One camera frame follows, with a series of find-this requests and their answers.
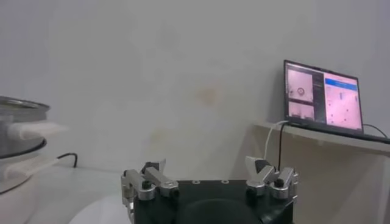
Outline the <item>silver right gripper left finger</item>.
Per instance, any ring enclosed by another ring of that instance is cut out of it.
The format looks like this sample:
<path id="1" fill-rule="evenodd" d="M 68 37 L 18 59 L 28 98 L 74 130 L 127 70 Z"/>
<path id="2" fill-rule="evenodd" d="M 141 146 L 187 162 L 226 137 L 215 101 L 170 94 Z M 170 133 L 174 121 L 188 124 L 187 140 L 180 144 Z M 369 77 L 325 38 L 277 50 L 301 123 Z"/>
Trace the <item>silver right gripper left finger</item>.
<path id="1" fill-rule="evenodd" d="M 138 172 L 135 169 L 125 170 L 121 175 L 122 203 L 128 213 L 134 213 L 134 201 L 150 201 L 160 196 L 176 201 L 179 198 L 179 182 L 163 174 L 166 160 L 146 162 Z"/>

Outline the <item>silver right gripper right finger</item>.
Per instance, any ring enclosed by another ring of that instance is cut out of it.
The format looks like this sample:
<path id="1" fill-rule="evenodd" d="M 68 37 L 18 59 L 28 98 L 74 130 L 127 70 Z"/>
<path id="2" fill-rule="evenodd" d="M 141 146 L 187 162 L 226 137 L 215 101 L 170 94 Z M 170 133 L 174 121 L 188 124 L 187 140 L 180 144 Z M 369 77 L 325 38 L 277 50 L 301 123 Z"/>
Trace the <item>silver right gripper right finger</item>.
<path id="1" fill-rule="evenodd" d="M 297 201 L 298 173 L 291 167 L 277 170 L 263 158 L 245 157 L 249 179 L 246 181 L 246 198 L 255 203 L 266 195 L 276 200 Z"/>

